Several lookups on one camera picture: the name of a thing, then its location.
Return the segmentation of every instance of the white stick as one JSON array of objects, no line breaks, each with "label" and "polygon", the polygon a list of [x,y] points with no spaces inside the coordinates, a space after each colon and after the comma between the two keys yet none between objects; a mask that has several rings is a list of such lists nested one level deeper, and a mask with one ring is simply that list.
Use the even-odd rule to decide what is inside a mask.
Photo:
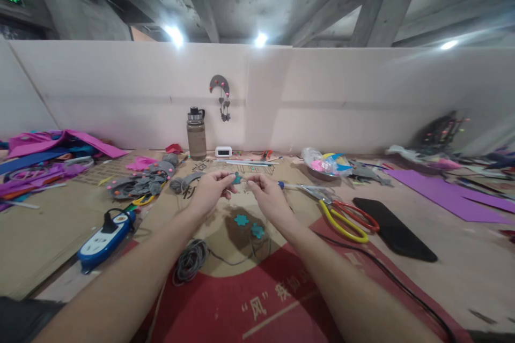
[{"label": "white stick", "polygon": [[279,162],[261,162],[261,161],[245,161],[245,160],[213,160],[213,162],[226,162],[226,163],[233,163],[235,165],[236,163],[244,164],[244,163],[251,163],[253,165],[279,165]]},{"label": "white stick", "polygon": [[38,205],[19,203],[19,202],[16,202],[16,201],[4,201],[4,203],[5,204],[9,204],[9,205],[23,206],[23,207],[26,207],[26,208],[29,208],[29,209],[39,209]]},{"label": "white stick", "polygon": [[60,188],[61,186],[68,186],[68,185],[67,184],[55,184],[55,185],[51,185],[49,187],[34,189],[32,192],[40,192],[40,191],[44,191],[44,190],[48,190],[48,189]]},{"label": "white stick", "polygon": [[242,166],[259,166],[259,167],[268,167],[268,165],[260,165],[258,163],[240,163],[240,162],[231,162],[231,161],[227,161],[228,164],[230,165],[242,165]]}]

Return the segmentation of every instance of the wire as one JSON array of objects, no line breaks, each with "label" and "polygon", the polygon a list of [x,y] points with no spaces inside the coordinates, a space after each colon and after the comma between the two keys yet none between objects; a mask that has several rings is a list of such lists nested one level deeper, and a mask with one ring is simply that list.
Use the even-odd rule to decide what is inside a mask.
[{"label": "wire", "polygon": [[445,323],[445,321],[430,307],[428,306],[421,298],[419,298],[417,295],[415,295],[411,289],[406,287],[401,281],[395,276],[392,271],[390,271],[383,263],[381,263],[375,256],[373,256],[371,253],[368,253],[367,251],[355,247],[353,245],[345,244],[336,240],[333,240],[330,237],[324,236],[318,232],[314,232],[317,236],[319,236],[321,239],[330,242],[332,244],[337,245],[338,247],[343,248],[349,248],[358,252],[363,253],[365,256],[369,257],[394,283],[396,283],[401,289],[403,289],[411,298],[413,298],[415,301],[419,303],[419,305],[425,309],[435,320],[440,324],[442,329],[445,331],[445,333],[449,336],[449,342],[455,343],[456,337],[454,336],[454,333],[450,329],[450,327]]},{"label": "wire", "polygon": [[252,252],[245,257],[243,260],[232,263],[224,259],[222,256],[216,254],[211,248],[208,247],[204,240],[199,238],[194,238],[185,248],[185,250],[179,256],[177,260],[177,264],[175,266],[175,270],[172,275],[172,284],[175,287],[180,287],[185,282],[192,281],[197,273],[200,271],[202,266],[207,259],[208,254],[210,253],[213,257],[218,260],[223,261],[227,265],[236,266],[244,263],[252,257],[255,257],[257,261],[261,262],[266,260],[271,253],[271,237],[268,234],[268,254],[264,259],[260,259],[257,257],[256,253],[263,247],[265,243],[262,243],[258,246],[257,249],[254,248],[254,244],[252,243],[251,234],[248,235],[249,241],[251,243]]}]

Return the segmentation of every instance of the black phone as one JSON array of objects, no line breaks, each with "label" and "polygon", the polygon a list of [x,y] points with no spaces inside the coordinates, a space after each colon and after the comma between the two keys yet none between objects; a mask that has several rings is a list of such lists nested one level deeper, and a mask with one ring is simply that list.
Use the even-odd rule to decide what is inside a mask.
[{"label": "black phone", "polygon": [[379,224],[379,236],[398,255],[434,263],[438,257],[382,202],[355,198],[354,204]]}]

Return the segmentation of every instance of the white wall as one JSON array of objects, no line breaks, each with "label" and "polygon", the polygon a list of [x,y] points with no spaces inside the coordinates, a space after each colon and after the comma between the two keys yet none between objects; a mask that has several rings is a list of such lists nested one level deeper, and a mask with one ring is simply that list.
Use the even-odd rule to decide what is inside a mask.
[{"label": "white wall", "polygon": [[[472,118],[457,141],[464,148],[486,128],[515,128],[506,123],[515,75],[511,49],[10,43],[61,128],[127,148],[173,142],[187,148],[190,106],[206,109],[208,148],[375,153],[408,145],[418,130],[453,109]],[[219,91],[209,93],[217,73],[231,86],[230,122],[220,119]]]},{"label": "white wall", "polygon": [[27,75],[0,35],[0,138],[21,132],[57,129]]}]

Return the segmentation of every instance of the yarn ball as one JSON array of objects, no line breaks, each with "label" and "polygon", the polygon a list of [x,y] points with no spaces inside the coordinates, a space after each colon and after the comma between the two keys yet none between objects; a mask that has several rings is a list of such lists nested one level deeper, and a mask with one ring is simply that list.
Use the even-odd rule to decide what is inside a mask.
[{"label": "yarn ball", "polygon": [[177,154],[163,154],[163,161],[171,163],[173,166],[177,166],[179,164],[179,158]]},{"label": "yarn ball", "polygon": [[175,194],[181,194],[183,183],[184,179],[181,177],[177,177],[174,180],[170,181],[170,189],[172,189],[175,192]]}]

